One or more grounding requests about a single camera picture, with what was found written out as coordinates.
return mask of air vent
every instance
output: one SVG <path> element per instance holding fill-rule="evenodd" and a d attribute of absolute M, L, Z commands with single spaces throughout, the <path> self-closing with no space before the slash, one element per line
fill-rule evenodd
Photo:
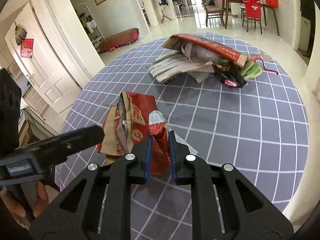
<path fill-rule="evenodd" d="M 13 62 L 8 69 L 15 79 L 17 79 L 22 73 L 16 62 Z"/>

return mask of black candy wrapper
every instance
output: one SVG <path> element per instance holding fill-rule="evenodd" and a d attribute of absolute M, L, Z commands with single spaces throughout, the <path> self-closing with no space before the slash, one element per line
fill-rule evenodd
<path fill-rule="evenodd" d="M 213 66 L 213 69 L 214 76 L 216 76 L 222 84 L 228 87 L 242 88 L 247 84 L 241 76 L 239 69 L 236 68 L 232 62 L 218 64 Z"/>

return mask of door handle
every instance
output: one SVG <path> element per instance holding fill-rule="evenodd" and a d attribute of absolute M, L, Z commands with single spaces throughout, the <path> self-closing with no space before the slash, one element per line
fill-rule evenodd
<path fill-rule="evenodd" d="M 31 80 L 31 77 L 29 75 L 26 75 L 27 80 L 30 82 L 31 85 L 35 85 L 35 83 Z"/>

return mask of wooden table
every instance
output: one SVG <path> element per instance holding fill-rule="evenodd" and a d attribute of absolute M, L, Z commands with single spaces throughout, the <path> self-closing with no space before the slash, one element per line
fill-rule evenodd
<path fill-rule="evenodd" d="M 227 26 L 228 26 L 228 15 L 229 15 L 229 4 L 230 4 L 230 3 L 243 3 L 243 0 L 223 0 L 223 1 L 222 1 L 222 8 L 224 8 L 225 2 L 226 2 L 226 23 L 225 23 L 225 29 L 227 29 Z M 275 7 L 273 7 L 273 6 L 269 5 L 269 4 L 266 4 L 266 3 L 263 4 L 264 24 L 265 24 L 265 26 L 267 26 L 266 8 L 272 9 L 272 11 L 273 11 L 273 16 L 275 17 L 275 21 L 276 21 L 277 33 L 278 33 L 278 36 L 280 36 L 278 19 L 277 19 L 277 14 L 276 14 Z"/>

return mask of hanging decoration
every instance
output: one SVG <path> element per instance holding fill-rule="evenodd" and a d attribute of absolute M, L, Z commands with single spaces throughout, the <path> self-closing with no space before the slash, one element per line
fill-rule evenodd
<path fill-rule="evenodd" d="M 22 27 L 18 26 L 16 22 L 14 22 L 14 24 L 16 25 L 16 29 L 15 29 L 16 43 L 18 46 L 20 46 L 27 36 L 27 31 Z"/>
<path fill-rule="evenodd" d="M 32 58 L 33 55 L 33 39 L 25 39 L 20 48 L 20 55 L 24 58 Z"/>

